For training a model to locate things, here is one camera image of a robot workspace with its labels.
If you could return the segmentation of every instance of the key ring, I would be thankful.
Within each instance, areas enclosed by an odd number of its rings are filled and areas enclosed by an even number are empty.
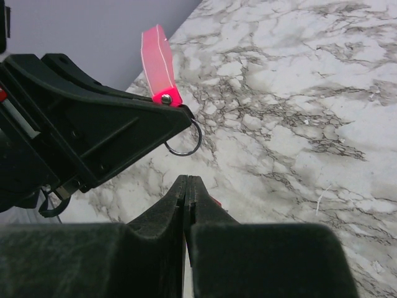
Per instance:
[[[196,147],[190,151],[190,152],[178,152],[175,151],[174,149],[172,149],[167,142],[164,143],[164,145],[167,147],[168,151],[170,151],[173,155],[176,156],[189,156],[192,155],[193,153],[195,153],[201,146],[201,142],[203,141],[203,133],[201,131],[201,128],[199,126],[199,124],[196,122],[196,120],[192,119],[192,123],[194,126],[196,126],[197,132],[198,132],[198,143],[196,145]]]

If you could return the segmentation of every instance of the gray wall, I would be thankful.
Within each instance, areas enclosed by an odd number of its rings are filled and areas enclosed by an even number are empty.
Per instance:
[[[141,33],[170,37],[201,0],[6,0],[9,53],[64,53],[102,84],[126,89],[142,71]]]

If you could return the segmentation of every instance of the keychain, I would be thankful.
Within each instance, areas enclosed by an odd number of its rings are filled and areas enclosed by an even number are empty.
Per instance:
[[[160,25],[142,33],[141,57],[153,102],[171,107],[181,106],[182,98],[174,79],[171,48]],[[203,134],[197,121],[191,120],[198,132],[198,144],[192,151],[177,152],[166,142],[165,146],[173,155],[189,156],[200,148]]]

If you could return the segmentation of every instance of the pink strap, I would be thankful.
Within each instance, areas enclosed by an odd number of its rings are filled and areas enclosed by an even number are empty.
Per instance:
[[[154,102],[161,104],[162,96],[171,97],[172,107],[182,104],[172,67],[172,52],[160,25],[142,33],[141,56],[143,70],[148,80]]]

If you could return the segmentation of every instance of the white marble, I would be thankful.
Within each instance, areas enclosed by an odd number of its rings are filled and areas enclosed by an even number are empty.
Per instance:
[[[240,222],[328,225],[361,297],[397,297],[397,2],[204,0],[170,43],[202,148],[159,147],[63,221],[128,222],[199,175]]]

